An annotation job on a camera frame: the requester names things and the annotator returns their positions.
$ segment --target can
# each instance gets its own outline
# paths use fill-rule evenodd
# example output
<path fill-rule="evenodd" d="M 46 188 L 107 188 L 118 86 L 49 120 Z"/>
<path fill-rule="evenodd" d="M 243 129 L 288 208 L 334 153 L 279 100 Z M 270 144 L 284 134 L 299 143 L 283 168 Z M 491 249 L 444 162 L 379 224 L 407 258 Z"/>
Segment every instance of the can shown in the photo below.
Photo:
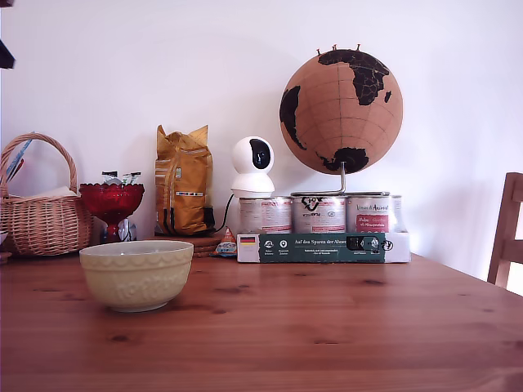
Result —
<path fill-rule="evenodd" d="M 401 196 L 349 196 L 346 225 L 351 233 L 406 232 Z"/>
<path fill-rule="evenodd" d="M 241 198 L 240 234 L 289 234 L 292 232 L 291 198 Z"/>
<path fill-rule="evenodd" d="M 345 233 L 345 196 L 293 197 L 294 233 Z"/>

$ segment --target wicker basket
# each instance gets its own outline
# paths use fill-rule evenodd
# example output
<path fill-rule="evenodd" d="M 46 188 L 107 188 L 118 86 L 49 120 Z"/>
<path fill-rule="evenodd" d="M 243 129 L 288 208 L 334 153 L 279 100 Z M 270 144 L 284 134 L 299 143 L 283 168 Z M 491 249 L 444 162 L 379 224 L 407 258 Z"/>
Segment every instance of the wicker basket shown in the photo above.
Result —
<path fill-rule="evenodd" d="M 79 196 L 9 195 L 6 182 L 9 156 L 18 144 L 29 139 L 46 141 L 60 151 L 69 165 L 69 189 L 77 192 L 76 167 L 60 143 L 39 133 L 16 137 L 2 151 L 0 166 L 0 229 L 8 232 L 3 248 L 24 256 L 56 256 L 85 248 L 91 239 L 92 216 Z"/>

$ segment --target cork globe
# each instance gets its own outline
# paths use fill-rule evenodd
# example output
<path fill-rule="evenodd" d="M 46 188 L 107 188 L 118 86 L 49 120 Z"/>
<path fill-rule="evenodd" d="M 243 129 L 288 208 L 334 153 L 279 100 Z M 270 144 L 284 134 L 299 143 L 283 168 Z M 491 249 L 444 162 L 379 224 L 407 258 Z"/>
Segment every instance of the cork globe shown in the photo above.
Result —
<path fill-rule="evenodd" d="M 371 55 L 335 49 L 307 61 L 290 79 L 279 107 L 293 154 L 312 169 L 338 174 L 380 160 L 400 132 L 403 100 L 392 72 Z"/>

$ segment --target german flag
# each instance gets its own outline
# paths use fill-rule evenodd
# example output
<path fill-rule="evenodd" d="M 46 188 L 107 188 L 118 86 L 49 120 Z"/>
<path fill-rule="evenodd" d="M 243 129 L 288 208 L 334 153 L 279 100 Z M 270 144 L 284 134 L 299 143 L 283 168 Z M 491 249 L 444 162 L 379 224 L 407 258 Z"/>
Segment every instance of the german flag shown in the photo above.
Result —
<path fill-rule="evenodd" d="M 242 237 L 239 239 L 239 243 L 243 243 L 245 245 L 254 245 L 256 244 L 256 237 Z"/>

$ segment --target cork coaster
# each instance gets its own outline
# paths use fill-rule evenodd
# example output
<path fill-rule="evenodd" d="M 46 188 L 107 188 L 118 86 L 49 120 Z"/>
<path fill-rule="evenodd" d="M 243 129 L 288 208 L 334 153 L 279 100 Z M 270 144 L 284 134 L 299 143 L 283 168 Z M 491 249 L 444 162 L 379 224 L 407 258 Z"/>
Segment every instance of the cork coaster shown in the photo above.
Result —
<path fill-rule="evenodd" d="M 212 245 L 211 247 L 194 247 L 194 253 L 205 253 L 205 252 L 214 252 L 217 245 Z"/>
<path fill-rule="evenodd" d="M 182 237 L 182 236 L 168 237 L 168 236 L 163 236 L 163 235 L 156 235 L 153 238 L 148 238 L 148 239 L 184 241 L 186 243 L 192 243 L 194 245 L 194 251 L 196 251 L 196 248 L 199 248 L 199 247 L 216 247 L 217 244 L 220 243 L 222 238 L 223 238 L 222 235 L 215 233 L 215 234 L 211 234 L 208 237 Z"/>
<path fill-rule="evenodd" d="M 195 259 L 203 258 L 203 257 L 210 257 L 211 252 L 194 252 L 193 257 Z"/>

